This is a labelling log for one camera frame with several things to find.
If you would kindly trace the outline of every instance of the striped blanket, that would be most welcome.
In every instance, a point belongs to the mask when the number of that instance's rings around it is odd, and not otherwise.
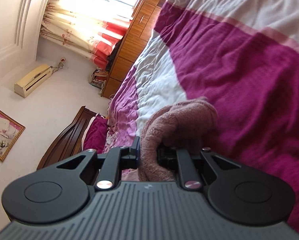
[[[289,183],[299,232],[299,0],[167,0],[110,105],[112,146],[200,96],[219,116],[206,146]]]

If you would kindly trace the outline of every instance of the wooden dresser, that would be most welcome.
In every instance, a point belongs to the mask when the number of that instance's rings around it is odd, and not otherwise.
[[[145,48],[165,0],[139,0],[126,35],[113,61],[102,96],[109,98],[120,88],[128,71]]]

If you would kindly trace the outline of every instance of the framed picture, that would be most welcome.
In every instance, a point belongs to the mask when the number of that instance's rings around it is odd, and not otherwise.
[[[0,111],[0,160],[2,162],[24,129],[23,125]]]

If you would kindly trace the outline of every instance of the curtain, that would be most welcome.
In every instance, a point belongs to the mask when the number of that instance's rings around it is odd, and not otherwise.
[[[130,19],[102,6],[73,0],[48,0],[40,36],[66,46],[105,69],[107,56],[129,25]]]

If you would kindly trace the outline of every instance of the air conditioner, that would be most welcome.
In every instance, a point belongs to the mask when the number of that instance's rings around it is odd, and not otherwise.
[[[26,98],[34,89],[48,79],[52,73],[52,68],[43,64],[16,82],[14,84],[14,92]]]

